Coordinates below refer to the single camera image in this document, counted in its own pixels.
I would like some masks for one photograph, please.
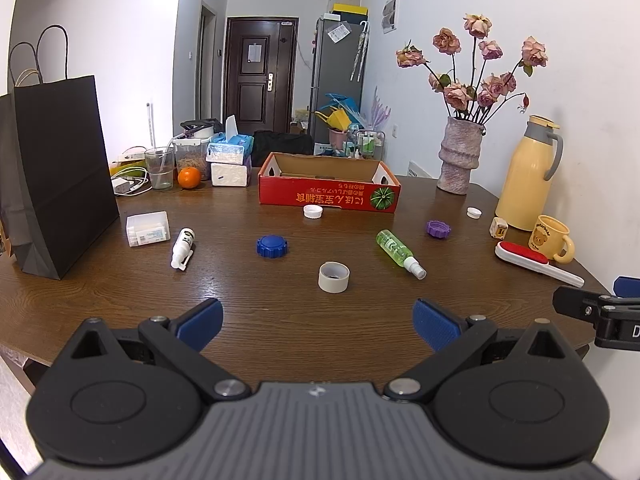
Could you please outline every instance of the masking tape roll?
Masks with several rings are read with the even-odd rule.
[[[325,292],[344,292],[349,285],[349,267],[338,262],[327,262],[320,267],[318,285]]]

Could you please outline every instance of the doorway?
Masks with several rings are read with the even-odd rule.
[[[297,18],[229,18],[224,118],[241,133],[288,133],[293,106]]]
[[[213,60],[216,47],[216,15],[207,7],[200,11],[196,52],[195,119],[213,117]]]

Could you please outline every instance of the orange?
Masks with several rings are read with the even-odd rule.
[[[201,179],[202,175],[198,168],[184,168],[180,173],[178,173],[178,184],[180,184],[184,189],[193,189],[194,187],[198,187]]]

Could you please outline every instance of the green pumpkin print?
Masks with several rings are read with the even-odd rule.
[[[388,187],[379,187],[371,193],[371,205],[376,209],[388,209],[394,202],[396,194]]]

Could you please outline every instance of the bear print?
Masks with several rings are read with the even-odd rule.
[[[538,247],[546,242],[546,238],[547,236],[540,229],[533,231],[533,243]]]

